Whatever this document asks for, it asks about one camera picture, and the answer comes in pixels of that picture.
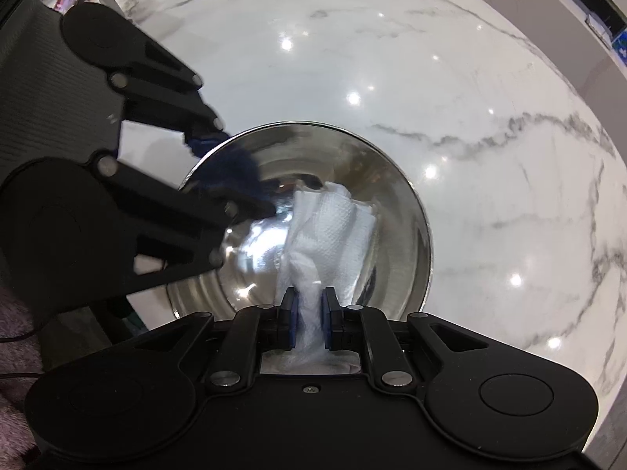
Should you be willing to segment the white paper towel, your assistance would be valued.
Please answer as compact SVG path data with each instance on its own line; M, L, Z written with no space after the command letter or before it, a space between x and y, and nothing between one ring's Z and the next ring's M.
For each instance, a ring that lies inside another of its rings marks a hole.
M376 210L353 199L342 184L294 192L275 302L282 301L289 286L299 293L297 344L289 351L265 353L260 367L264 374L356 374L360 370L357 353L325 348L321 294L331 286L342 307L354 301L376 226Z

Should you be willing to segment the blue steel bowl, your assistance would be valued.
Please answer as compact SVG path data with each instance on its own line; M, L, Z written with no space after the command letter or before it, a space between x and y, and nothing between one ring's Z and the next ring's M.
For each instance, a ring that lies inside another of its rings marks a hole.
M175 316L230 319L272 304L287 286L331 286L341 304L401 320L422 309L433 273L426 213L402 170L363 137L330 125L282 122L247 130L207 152L183 181L252 166L274 217L230 225L216 271L166 287Z

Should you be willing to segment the lotus pond painting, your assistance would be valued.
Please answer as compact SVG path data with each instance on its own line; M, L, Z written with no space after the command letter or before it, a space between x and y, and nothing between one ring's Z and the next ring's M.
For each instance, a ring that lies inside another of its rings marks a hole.
M613 39L612 49L618 54L622 62L627 64L627 29L621 31L621 33Z

